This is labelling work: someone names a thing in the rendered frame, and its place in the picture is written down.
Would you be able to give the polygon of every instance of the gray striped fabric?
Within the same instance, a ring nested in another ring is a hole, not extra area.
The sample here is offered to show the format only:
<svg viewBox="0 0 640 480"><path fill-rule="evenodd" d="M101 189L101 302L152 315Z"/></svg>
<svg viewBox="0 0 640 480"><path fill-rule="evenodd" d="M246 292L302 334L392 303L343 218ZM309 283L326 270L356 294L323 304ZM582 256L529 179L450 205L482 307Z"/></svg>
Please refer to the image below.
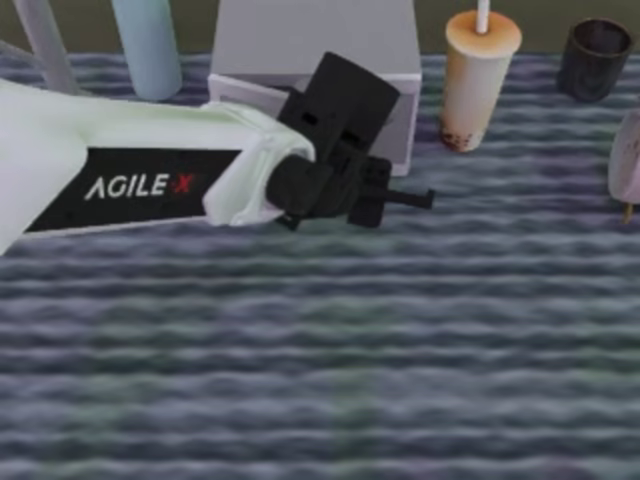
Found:
<svg viewBox="0 0 640 480"><path fill-rule="evenodd" d="M132 98L121 58L73 60ZM206 101L208 60L184 59L178 103ZM640 219L606 190L640 58L585 106L555 92L558 57L518 57L467 155L437 141L443 61L397 182L436 188L433 212L2 258L0 479L640 479Z"/></svg>

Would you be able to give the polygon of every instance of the brand logo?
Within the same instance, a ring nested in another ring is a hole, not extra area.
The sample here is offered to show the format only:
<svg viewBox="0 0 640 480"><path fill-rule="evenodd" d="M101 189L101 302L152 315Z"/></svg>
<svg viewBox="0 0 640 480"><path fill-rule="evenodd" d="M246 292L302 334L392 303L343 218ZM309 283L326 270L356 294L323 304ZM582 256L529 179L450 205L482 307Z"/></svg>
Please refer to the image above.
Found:
<svg viewBox="0 0 640 480"><path fill-rule="evenodd" d="M193 177L192 173L179 173L173 179L168 173L158 173L155 176L142 173L139 175L116 175L111 178L98 177L85 194L84 200L161 197L168 192L187 194L191 190Z"/></svg>

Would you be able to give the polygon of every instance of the box lid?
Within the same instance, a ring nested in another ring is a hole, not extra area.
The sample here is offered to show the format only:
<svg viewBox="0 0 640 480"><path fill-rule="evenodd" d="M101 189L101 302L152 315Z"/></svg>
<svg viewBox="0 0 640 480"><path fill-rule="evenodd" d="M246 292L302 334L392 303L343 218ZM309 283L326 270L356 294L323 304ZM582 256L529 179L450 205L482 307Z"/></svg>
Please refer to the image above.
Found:
<svg viewBox="0 0 640 480"><path fill-rule="evenodd" d="M326 51L378 75L421 74L413 0L221 0L211 70L310 75Z"/></svg>

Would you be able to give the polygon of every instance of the red x logo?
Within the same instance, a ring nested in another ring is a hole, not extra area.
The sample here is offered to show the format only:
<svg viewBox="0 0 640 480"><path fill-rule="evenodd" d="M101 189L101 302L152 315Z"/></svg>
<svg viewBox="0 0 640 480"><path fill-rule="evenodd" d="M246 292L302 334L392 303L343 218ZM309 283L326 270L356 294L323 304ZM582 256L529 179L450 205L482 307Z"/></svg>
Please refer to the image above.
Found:
<svg viewBox="0 0 640 480"><path fill-rule="evenodd" d="M179 173L177 181L173 182L173 193L189 193L192 180L193 173Z"/></svg>

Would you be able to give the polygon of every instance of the robotic arm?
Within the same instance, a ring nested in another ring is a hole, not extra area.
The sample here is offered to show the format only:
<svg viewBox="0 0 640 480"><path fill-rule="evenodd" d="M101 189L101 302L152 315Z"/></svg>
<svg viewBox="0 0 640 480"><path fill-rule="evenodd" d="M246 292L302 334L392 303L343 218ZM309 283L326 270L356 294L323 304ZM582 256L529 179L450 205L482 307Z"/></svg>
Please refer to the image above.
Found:
<svg viewBox="0 0 640 480"><path fill-rule="evenodd" d="M387 201L430 208L433 192L387 189L370 149L398 98L331 53L278 120L75 97L0 81L0 254L21 237L206 219L241 226L347 215L377 227Z"/></svg>

